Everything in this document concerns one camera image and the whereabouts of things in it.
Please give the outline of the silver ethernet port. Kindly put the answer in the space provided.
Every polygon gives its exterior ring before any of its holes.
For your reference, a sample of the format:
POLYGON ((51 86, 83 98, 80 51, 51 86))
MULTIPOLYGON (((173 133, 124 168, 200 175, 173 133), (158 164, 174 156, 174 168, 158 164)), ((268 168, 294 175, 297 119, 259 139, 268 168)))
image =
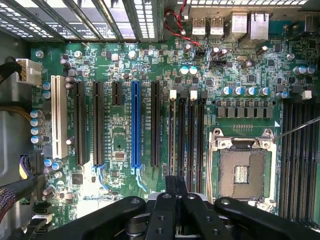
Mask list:
POLYGON ((252 12, 248 20, 248 36, 250 40, 268 40, 269 13, 252 12))

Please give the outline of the green computer motherboard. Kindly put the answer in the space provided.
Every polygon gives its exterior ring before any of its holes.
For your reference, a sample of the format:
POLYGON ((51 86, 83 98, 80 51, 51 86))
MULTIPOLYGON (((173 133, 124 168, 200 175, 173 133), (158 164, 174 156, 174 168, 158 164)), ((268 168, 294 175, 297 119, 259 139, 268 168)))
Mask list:
MULTIPOLYGON (((187 92, 184 125, 184 181, 188 190, 188 105, 190 91, 197 91, 194 118, 192 192, 197 192, 198 105, 206 91, 203 131, 202 193, 206 198, 209 134, 220 128, 227 137, 258 137, 271 129, 274 137, 283 133, 283 101, 291 106, 291 129, 295 128, 295 104, 303 92, 312 91, 314 105, 320 100, 320 31, 293 35, 284 21, 269 24, 269 38, 263 45, 240 48, 236 42, 202 40, 199 47, 172 38, 162 43, 36 45, 32 59, 42 65, 42 85, 32 90, 31 142, 44 158, 45 185, 40 198, 52 205, 52 226, 61 227, 86 214, 128 196, 149 198, 166 190, 169 175, 170 90, 176 90, 175 176, 178 176, 178 105, 181 91, 187 92), (227 61, 226 67, 209 69, 212 60, 227 61), (67 153, 53 158, 51 75, 62 76, 67 90, 67 153), (122 83, 122 106, 112 105, 112 82, 122 83), (140 82, 140 168, 132 159, 132 82, 140 82), (151 83, 160 84, 159 165, 151 166, 151 83), (74 83, 85 87, 86 160, 76 164, 74 137, 74 83), (93 82, 103 83, 104 163, 94 165, 93 82)), ((300 129, 297 220, 320 232, 313 220, 301 217, 302 150, 300 129)), ((293 216, 294 137, 290 140, 288 220, 293 216)), ((282 139, 278 139, 276 168, 276 209, 279 215, 282 139)))

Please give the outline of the short black expansion slot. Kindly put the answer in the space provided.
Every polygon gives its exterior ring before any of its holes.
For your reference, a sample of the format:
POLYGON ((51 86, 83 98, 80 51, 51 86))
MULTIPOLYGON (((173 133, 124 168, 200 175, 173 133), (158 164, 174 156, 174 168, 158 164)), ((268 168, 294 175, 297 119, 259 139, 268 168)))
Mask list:
POLYGON ((119 107, 123 105, 123 87, 120 81, 113 81, 112 87, 112 105, 119 107))

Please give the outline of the long black expansion slot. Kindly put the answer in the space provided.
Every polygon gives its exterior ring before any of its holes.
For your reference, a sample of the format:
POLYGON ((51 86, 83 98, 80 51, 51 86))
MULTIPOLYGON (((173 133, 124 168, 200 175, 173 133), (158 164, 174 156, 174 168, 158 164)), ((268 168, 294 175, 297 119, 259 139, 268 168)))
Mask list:
POLYGON ((101 82, 92 83, 93 111, 93 164, 100 166, 105 162, 104 140, 104 85, 101 82))
POLYGON ((87 158, 85 84, 76 81, 73 93, 74 154, 76 164, 82 166, 87 158))
POLYGON ((150 165, 157 167, 160 163, 160 83, 151 83, 151 157, 150 165))

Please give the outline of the blue expansion slot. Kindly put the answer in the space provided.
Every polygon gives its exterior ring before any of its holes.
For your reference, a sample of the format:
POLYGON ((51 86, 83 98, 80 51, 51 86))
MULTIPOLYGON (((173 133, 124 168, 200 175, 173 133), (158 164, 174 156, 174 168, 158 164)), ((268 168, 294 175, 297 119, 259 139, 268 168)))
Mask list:
POLYGON ((131 83, 131 167, 141 166, 141 83, 131 83))

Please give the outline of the silver socket locking lever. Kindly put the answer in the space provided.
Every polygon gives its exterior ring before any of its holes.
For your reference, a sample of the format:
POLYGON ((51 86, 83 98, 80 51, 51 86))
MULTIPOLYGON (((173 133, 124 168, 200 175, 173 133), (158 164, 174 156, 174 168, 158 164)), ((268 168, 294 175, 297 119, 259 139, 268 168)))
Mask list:
POLYGON ((309 120, 309 121, 307 121, 307 122, 305 122, 305 123, 303 123, 303 124, 301 124, 301 125, 293 128, 293 129, 290 129, 290 130, 288 130, 288 131, 280 134, 279 136, 275 136, 275 137, 272 139, 272 141, 275 143, 278 139, 281 139, 281 138, 283 138, 283 137, 285 137, 285 136, 287 136, 287 135, 290 135, 290 134, 292 134, 292 133, 294 133, 294 132, 296 132, 296 131, 298 131, 298 130, 300 130, 300 129, 302 129, 302 128, 305 128, 305 127, 307 127, 307 126, 309 126, 309 125, 315 124, 315 123, 317 123, 317 122, 319 122, 319 121, 320 121, 320 116, 318 116, 318 117, 316 117, 316 118, 314 118, 314 119, 312 119, 312 120, 309 120))

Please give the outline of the black SATA connector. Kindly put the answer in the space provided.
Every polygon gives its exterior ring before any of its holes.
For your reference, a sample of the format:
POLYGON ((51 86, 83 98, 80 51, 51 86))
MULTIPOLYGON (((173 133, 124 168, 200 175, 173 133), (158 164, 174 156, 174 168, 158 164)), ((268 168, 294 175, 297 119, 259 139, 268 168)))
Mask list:
POLYGON ((33 206, 35 214, 47 215, 52 213, 52 204, 49 202, 37 202, 33 206))

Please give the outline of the black fan header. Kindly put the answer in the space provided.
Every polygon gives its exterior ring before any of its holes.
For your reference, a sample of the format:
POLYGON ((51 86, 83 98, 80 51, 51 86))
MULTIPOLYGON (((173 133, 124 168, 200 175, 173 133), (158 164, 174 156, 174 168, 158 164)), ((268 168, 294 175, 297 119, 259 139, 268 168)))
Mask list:
POLYGON ((212 60, 209 62, 209 69, 224 68, 227 65, 226 60, 212 60))

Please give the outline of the silver rear port block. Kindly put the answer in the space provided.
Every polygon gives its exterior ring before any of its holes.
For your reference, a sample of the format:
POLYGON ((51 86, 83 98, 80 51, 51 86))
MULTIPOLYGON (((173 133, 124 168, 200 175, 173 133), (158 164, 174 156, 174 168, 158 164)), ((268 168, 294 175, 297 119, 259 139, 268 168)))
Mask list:
POLYGON ((248 15, 246 12, 233 12, 231 15, 230 39, 238 42, 247 33, 248 15))

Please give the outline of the grey metal PC case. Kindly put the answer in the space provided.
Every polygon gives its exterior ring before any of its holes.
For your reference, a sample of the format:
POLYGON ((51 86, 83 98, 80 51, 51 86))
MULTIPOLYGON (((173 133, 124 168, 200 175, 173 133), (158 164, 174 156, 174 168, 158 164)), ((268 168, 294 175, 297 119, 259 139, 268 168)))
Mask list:
MULTIPOLYGON (((22 226, 35 203, 49 189, 43 174, 21 179, 20 155, 36 151, 31 141, 32 92, 38 87, 16 82, 22 67, 16 59, 32 59, 32 48, 44 44, 157 44, 179 38, 200 47, 204 40, 258 48, 267 40, 251 40, 251 13, 269 13, 293 35, 320 31, 320 0, 0 0, 0 240, 40 240, 57 229, 52 222, 34 232, 22 226), (247 13, 247 33, 238 42, 230 37, 232 13, 247 13), (205 36, 192 35, 192 19, 206 18, 205 36), (210 35, 210 19, 222 17, 223 36, 210 35)), ((203 240, 188 218, 175 180, 174 240, 203 240)), ((243 227, 221 216, 236 240, 257 240, 243 227)))

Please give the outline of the silver CPU socket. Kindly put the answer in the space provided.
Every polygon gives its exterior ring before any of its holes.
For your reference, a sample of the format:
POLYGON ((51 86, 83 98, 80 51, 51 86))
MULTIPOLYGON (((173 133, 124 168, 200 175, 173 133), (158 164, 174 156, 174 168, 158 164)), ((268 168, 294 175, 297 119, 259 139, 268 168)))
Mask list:
POLYGON ((230 197, 272 213, 277 207, 277 145, 270 128, 260 136, 209 134, 206 197, 214 203, 230 197))

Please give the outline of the white PCI expansion slot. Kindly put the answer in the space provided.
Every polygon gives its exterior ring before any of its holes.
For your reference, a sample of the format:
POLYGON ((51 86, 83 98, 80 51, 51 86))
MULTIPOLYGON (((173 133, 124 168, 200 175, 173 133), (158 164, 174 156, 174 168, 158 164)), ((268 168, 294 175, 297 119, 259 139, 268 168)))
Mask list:
POLYGON ((68 155, 67 89, 63 76, 51 75, 50 81, 52 157, 63 159, 68 155))

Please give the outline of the white-latch RAM slot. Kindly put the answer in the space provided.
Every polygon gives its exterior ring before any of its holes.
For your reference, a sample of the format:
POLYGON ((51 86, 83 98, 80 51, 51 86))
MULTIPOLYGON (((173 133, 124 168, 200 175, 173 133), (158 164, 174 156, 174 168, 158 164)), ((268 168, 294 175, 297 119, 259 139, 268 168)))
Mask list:
POLYGON ((169 91, 169 121, 168 121, 168 163, 169 175, 175 175, 176 169, 176 99, 177 91, 169 91))
POLYGON ((188 165, 187 165, 187 187, 188 191, 193 191, 194 178, 194 141, 195 141, 195 112, 198 92, 196 90, 190 91, 190 98, 188 104, 188 165))
MULTIPOLYGON (((314 105, 314 100, 311 90, 305 90, 302 94, 302 116, 303 121, 308 122, 317 115, 317 106, 314 105)), ((314 156, 314 130, 317 125, 311 123, 305 126, 302 133, 302 180, 301 180, 301 219, 305 223, 313 220, 314 211, 314 170, 317 167, 317 161, 314 156)))

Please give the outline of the white power connector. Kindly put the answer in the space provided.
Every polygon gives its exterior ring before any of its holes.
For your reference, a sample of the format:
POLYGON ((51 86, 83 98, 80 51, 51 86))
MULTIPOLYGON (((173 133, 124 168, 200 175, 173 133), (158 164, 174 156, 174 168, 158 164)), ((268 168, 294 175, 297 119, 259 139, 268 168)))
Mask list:
POLYGON ((33 86, 42 85, 42 65, 27 58, 17 58, 22 67, 21 74, 16 74, 16 82, 33 86))

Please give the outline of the silver USB port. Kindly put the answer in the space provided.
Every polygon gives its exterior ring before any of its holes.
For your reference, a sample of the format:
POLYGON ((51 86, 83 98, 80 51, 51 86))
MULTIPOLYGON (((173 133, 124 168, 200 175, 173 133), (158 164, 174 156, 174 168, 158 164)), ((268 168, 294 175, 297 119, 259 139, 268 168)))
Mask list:
POLYGON ((210 35, 214 37, 222 37, 224 35, 224 18, 211 17, 210 18, 210 35))
POLYGON ((206 18, 193 17, 192 18, 192 35, 204 37, 206 35, 206 18))

